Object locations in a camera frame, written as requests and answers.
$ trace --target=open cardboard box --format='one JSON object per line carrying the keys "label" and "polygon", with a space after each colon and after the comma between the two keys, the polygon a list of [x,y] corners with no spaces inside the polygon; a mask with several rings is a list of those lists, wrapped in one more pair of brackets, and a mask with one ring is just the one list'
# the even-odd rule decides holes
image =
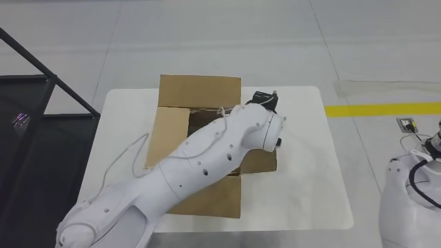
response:
{"label": "open cardboard box", "polygon": [[[189,135],[220,118],[220,107],[240,105],[240,91],[240,78],[161,75],[146,167],[157,164]],[[240,174],[273,172],[276,168],[276,151],[254,149],[245,155],[238,169],[190,196],[169,214],[240,218]]]}

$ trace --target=white table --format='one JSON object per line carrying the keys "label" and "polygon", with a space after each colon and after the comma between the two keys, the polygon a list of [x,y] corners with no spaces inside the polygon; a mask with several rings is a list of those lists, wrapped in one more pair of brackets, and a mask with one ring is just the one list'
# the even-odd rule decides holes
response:
{"label": "white table", "polygon": [[[243,87],[242,102],[256,91],[277,90],[277,112],[287,117],[277,151],[278,169],[242,175],[241,217],[166,214],[155,232],[284,231],[348,229],[353,217],[327,117],[316,87]],[[107,94],[79,200],[94,194],[107,166],[133,140],[151,132],[158,89],[112,90]],[[132,177],[133,147],[107,175],[108,183]],[[147,146],[136,166],[142,170]]]}

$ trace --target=gray floor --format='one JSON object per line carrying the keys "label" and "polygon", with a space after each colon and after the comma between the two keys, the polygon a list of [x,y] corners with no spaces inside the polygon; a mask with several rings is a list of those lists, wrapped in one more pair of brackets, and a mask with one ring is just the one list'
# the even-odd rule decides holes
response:
{"label": "gray floor", "polygon": [[[0,27],[98,110],[109,90],[158,87],[160,74],[315,85],[325,105],[440,100],[414,87],[345,98],[334,83],[441,83],[441,0],[0,0],[0,10]],[[36,72],[4,44],[0,55],[0,74]],[[82,109],[58,90],[47,112],[63,111]],[[427,134],[441,118],[413,117]],[[156,234],[150,247],[380,247],[383,169],[401,153],[395,117],[329,125],[352,229]]]}

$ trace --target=yellow stripe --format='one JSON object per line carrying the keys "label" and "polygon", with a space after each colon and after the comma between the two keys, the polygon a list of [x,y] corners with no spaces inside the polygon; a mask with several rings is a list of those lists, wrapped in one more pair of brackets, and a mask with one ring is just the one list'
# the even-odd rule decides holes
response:
{"label": "yellow stripe", "polygon": [[430,115],[441,114],[441,103],[394,103],[388,105],[330,105],[329,118],[351,116]]}

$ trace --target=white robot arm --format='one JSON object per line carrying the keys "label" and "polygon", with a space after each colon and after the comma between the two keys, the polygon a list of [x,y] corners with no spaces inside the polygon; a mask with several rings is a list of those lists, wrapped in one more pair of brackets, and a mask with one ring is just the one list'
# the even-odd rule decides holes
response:
{"label": "white robot arm", "polygon": [[249,150],[274,151],[284,120],[262,105],[237,105],[229,116],[192,134],[144,177],[111,185],[93,201],[75,205],[57,229],[57,247],[144,248],[173,206],[228,175]]}
{"label": "white robot arm", "polygon": [[380,201],[383,248],[441,247],[440,157],[441,131],[389,163]]}

